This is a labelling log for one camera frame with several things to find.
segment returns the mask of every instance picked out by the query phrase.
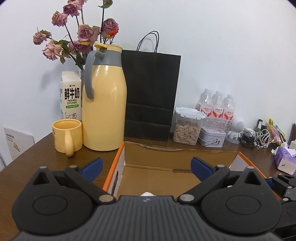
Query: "milk carton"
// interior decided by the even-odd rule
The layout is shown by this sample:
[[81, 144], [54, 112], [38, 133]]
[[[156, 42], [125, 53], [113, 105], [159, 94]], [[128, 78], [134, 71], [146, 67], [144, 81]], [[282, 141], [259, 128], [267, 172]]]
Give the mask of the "milk carton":
[[81, 120], [81, 79], [78, 71], [63, 71], [60, 81], [62, 119]]

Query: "yellow mug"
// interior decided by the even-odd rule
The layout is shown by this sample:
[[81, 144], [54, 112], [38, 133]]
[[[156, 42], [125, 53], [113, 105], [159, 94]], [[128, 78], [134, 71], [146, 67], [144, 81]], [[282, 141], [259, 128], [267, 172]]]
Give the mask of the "yellow mug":
[[54, 146], [58, 152], [72, 156], [82, 148], [82, 123], [79, 120], [63, 119], [52, 124]]

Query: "sunflower seeds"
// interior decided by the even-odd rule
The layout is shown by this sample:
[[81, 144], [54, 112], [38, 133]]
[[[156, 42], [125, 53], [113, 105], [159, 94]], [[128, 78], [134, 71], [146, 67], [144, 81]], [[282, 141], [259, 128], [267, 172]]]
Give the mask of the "sunflower seeds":
[[196, 145], [199, 134], [200, 126], [198, 124], [180, 120], [176, 123], [173, 141], [187, 145]]

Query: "yellow thermos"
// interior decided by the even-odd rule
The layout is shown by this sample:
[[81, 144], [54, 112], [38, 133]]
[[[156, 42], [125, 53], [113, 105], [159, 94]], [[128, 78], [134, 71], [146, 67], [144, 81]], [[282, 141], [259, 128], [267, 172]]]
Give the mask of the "yellow thermos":
[[86, 59], [82, 98], [83, 144], [92, 150], [119, 148], [124, 137], [126, 80], [122, 48], [95, 42]]

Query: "gray handle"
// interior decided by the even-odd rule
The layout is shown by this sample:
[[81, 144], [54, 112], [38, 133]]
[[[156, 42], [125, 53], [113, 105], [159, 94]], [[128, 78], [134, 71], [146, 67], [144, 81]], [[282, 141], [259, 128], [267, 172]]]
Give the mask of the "gray handle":
[[87, 55], [86, 63], [85, 63], [84, 88], [85, 88], [86, 96], [89, 99], [94, 98], [94, 89], [91, 85], [91, 72], [92, 72], [92, 66], [94, 64], [94, 59], [96, 57], [103, 59], [105, 57], [105, 54], [100, 51], [91, 51]]

